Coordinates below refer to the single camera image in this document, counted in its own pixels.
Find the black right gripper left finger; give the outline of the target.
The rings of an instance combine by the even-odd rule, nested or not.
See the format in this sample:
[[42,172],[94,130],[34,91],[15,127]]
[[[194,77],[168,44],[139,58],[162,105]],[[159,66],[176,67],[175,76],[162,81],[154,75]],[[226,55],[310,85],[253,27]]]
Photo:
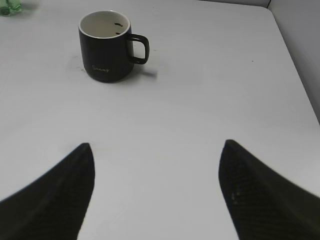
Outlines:
[[2,240],[76,240],[95,186],[89,143],[0,202]]

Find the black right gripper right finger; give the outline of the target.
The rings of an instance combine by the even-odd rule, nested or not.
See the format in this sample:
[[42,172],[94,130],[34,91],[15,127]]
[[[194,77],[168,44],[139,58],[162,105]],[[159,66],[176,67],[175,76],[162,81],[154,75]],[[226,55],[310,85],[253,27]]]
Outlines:
[[218,180],[240,240],[318,240],[320,198],[268,167],[233,139]]

